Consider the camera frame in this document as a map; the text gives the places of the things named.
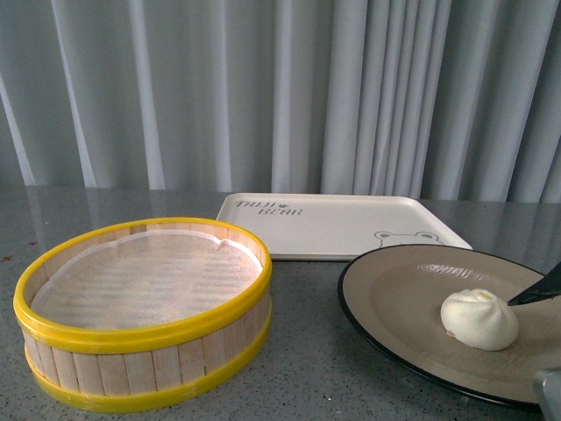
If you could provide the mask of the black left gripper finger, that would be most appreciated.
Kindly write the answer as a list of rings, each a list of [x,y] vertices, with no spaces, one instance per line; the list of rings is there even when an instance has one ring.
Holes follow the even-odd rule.
[[[558,263],[552,270],[543,276],[538,282],[526,288],[517,296],[508,301],[508,306],[536,303],[546,299],[552,299],[560,295],[561,267]]]

